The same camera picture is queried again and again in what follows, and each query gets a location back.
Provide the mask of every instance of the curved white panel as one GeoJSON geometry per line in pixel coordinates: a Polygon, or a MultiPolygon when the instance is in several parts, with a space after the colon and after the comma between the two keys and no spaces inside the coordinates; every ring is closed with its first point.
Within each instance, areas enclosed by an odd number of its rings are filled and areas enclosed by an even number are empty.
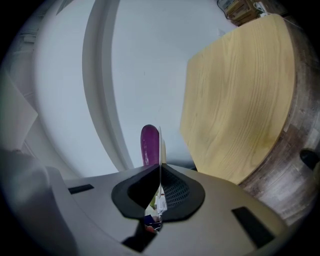
{"type": "Polygon", "coordinates": [[[112,88],[104,88],[102,77],[108,70],[102,70],[102,37],[104,37],[104,20],[116,12],[110,8],[110,2],[106,0],[95,0],[88,23],[82,51],[82,76],[86,102],[91,115],[95,130],[101,143],[118,171],[132,169],[133,165],[128,152],[125,152],[125,143],[116,135],[120,128],[114,129],[114,124],[119,123],[116,115],[114,93],[112,88]]]}
{"type": "Polygon", "coordinates": [[[34,52],[35,100],[46,133],[80,176],[117,172],[97,134],[83,82],[83,45],[95,0],[74,0],[43,19],[34,52]]]}

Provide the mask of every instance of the wooden board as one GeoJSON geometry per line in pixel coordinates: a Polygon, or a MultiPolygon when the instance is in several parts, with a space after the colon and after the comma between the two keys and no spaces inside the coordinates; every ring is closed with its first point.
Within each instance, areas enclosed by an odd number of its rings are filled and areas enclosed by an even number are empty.
{"type": "Polygon", "coordinates": [[[180,132],[199,172],[239,184],[265,159],[288,116],[294,59],[284,20],[268,15],[188,61],[180,132]]]}
{"type": "MultiPolygon", "coordinates": [[[[299,25],[293,17],[285,18],[299,25]]],[[[293,45],[296,81],[288,118],[271,152],[239,186],[291,225],[309,213],[319,190],[316,173],[299,154],[307,148],[320,156],[320,61],[308,35],[285,23],[293,45]]]]}

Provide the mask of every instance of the black rubber slot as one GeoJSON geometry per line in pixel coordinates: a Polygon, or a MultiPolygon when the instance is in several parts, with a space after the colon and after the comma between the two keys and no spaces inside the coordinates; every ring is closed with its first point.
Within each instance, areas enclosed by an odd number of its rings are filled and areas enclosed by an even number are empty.
{"type": "Polygon", "coordinates": [[[92,189],[94,189],[94,187],[92,185],[90,185],[90,184],[68,188],[68,190],[69,190],[71,195],[77,194],[77,193],[80,193],[80,192],[84,192],[84,191],[87,191],[87,190],[92,190],[92,189]]]}
{"type": "Polygon", "coordinates": [[[134,236],[122,242],[123,245],[138,252],[142,252],[155,237],[155,234],[146,231],[144,216],[159,185],[159,165],[156,164],[120,182],[111,193],[113,203],[124,217],[139,220],[134,236]]]}
{"type": "Polygon", "coordinates": [[[152,241],[152,239],[155,238],[155,236],[155,233],[146,231],[144,222],[140,221],[136,228],[134,236],[128,237],[122,242],[122,244],[141,253],[152,241]]]}
{"type": "Polygon", "coordinates": [[[117,184],[111,198],[124,217],[143,220],[159,185],[159,165],[156,164],[117,184]]]}
{"type": "Polygon", "coordinates": [[[245,232],[251,238],[257,248],[260,248],[275,237],[267,230],[267,228],[249,211],[246,207],[233,209],[232,213],[241,224],[245,232]]]}
{"type": "Polygon", "coordinates": [[[163,222],[188,219],[205,200],[206,193],[199,182],[166,164],[161,167],[161,185],[167,203],[167,210],[162,214],[163,222]]]}

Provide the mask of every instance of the white wall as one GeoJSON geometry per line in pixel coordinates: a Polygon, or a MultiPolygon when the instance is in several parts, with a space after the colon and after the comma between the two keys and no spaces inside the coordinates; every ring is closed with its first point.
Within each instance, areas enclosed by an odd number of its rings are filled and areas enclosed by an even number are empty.
{"type": "MultiPolygon", "coordinates": [[[[112,80],[121,131],[135,167],[142,165],[140,133],[147,124],[161,126],[169,164],[194,166],[179,132],[187,61],[218,39],[217,29],[234,28],[214,0],[120,1],[112,80]]],[[[108,58],[102,60],[102,70],[109,69],[108,58]]]]}
{"type": "MultiPolygon", "coordinates": [[[[25,41],[24,36],[36,37],[43,16],[52,3],[53,0],[47,0],[26,21],[13,40],[3,62],[4,67],[8,70],[8,75],[11,78],[12,83],[35,111],[37,111],[37,106],[34,100],[32,65],[34,44],[30,41],[25,41]]],[[[19,130],[14,131],[11,129],[11,132],[17,133],[14,135],[15,138],[19,138],[22,135],[19,130]]],[[[21,148],[21,151],[24,154],[39,159],[45,166],[57,168],[60,171],[62,178],[65,180],[78,178],[73,170],[57,154],[44,131],[39,117],[35,119],[28,133],[24,136],[25,140],[21,148]]]]}
{"type": "Polygon", "coordinates": [[[95,0],[74,0],[48,11],[34,50],[35,101],[52,145],[80,176],[117,172],[93,124],[84,90],[82,56],[95,0]]]}

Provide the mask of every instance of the black cable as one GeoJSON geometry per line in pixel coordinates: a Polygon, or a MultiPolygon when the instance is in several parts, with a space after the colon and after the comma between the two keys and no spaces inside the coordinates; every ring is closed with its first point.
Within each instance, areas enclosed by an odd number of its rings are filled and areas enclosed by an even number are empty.
{"type": "Polygon", "coordinates": [[[219,7],[219,9],[220,9],[221,11],[223,11],[225,18],[226,18],[227,20],[236,22],[237,20],[231,19],[231,18],[228,18],[228,17],[227,17],[227,14],[226,14],[225,11],[219,6],[218,2],[219,2],[219,0],[216,1],[216,5],[219,7]]]}
{"type": "Polygon", "coordinates": [[[164,202],[163,209],[162,209],[162,211],[159,212],[158,215],[160,215],[164,211],[166,204],[167,204],[167,201],[164,202]]]}

